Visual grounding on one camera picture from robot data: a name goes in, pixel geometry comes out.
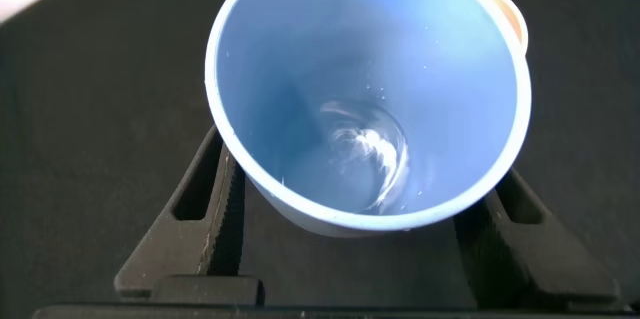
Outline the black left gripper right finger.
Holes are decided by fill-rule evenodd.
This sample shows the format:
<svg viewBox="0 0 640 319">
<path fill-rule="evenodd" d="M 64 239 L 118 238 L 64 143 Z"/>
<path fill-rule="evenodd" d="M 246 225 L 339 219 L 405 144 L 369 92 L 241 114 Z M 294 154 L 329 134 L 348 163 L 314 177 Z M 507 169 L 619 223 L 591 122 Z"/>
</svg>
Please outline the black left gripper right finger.
<svg viewBox="0 0 640 319">
<path fill-rule="evenodd" d="M 454 217 L 467 281 L 481 309 L 618 309 L 599 261 L 511 169 Z"/>
</svg>

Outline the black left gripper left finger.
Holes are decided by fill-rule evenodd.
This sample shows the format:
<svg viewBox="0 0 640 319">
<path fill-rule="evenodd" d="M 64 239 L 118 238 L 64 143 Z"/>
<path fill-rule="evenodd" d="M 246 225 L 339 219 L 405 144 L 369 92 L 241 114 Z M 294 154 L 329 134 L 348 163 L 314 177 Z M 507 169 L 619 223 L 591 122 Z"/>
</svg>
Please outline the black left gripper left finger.
<svg viewBox="0 0 640 319">
<path fill-rule="evenodd" d="M 245 175 L 216 127 L 166 206 L 114 278 L 122 299 L 148 299 L 172 275 L 236 276 L 242 257 Z"/>
</svg>

